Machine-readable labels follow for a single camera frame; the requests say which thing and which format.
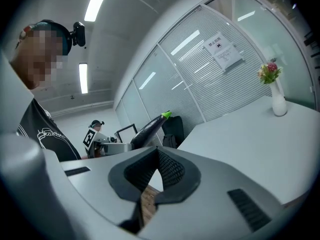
white table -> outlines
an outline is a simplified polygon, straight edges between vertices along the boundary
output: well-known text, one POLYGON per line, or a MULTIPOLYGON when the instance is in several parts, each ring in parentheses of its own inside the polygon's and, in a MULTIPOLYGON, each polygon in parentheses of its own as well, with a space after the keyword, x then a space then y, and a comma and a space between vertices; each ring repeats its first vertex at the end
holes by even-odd
POLYGON ((287 114, 277 117, 271 100, 261 97, 197 125, 178 149, 235 167, 282 204, 300 197, 319 170, 320 113, 287 102, 287 114))

flower vase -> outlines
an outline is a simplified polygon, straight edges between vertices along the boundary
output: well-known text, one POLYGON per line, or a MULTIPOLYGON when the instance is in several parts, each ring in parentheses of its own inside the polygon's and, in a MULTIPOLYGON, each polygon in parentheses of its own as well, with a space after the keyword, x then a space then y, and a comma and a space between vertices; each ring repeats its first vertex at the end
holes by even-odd
POLYGON ((288 109, 285 98, 279 91, 279 87, 276 81, 269 84, 271 93, 272 93, 272 109, 276 116, 281 117, 284 116, 288 109))

wall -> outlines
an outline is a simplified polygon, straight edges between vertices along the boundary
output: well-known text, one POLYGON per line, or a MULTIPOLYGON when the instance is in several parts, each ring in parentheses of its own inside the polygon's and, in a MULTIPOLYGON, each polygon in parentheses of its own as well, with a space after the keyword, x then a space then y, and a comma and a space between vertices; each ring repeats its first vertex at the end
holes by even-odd
POLYGON ((132 57, 127 69, 124 73, 117 75, 118 79, 114 80, 114 83, 119 83, 118 86, 113 86, 116 89, 114 94, 114 104, 115 109, 125 93, 131 79, 133 78, 136 71, 139 69, 141 63, 145 60, 147 55, 151 52, 154 45, 159 41, 159 39, 177 22, 179 19, 185 15, 189 10, 203 2, 203 0, 173 0, 171 7, 167 9, 161 17, 154 23, 149 32, 145 35, 136 53, 132 57))
POLYGON ((82 141, 88 132, 88 126, 93 120, 104 121, 101 133, 106 136, 113 136, 121 129, 117 115, 113 109, 96 108, 53 117, 54 122, 62 133, 74 145, 80 156, 86 156, 85 147, 82 141))

